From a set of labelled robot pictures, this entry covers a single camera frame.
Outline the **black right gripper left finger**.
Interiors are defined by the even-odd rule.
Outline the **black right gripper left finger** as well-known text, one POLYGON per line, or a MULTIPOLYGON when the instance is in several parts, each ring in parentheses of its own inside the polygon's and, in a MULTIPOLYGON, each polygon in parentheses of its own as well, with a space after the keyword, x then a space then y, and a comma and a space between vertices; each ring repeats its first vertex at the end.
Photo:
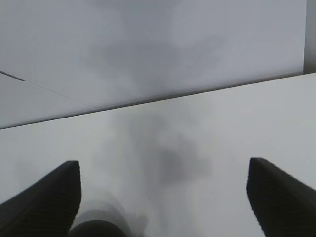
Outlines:
POLYGON ((81 203, 78 161, 67 161, 0 205, 2 237, 65 237, 81 203))

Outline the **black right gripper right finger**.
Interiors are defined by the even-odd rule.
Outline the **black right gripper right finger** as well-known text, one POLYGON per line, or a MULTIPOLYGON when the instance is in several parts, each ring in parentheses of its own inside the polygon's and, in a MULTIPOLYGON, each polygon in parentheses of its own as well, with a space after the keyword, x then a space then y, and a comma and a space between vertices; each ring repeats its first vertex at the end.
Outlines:
POLYGON ((267 237, 314 237, 316 191, 264 158, 251 158, 246 191, 267 237))

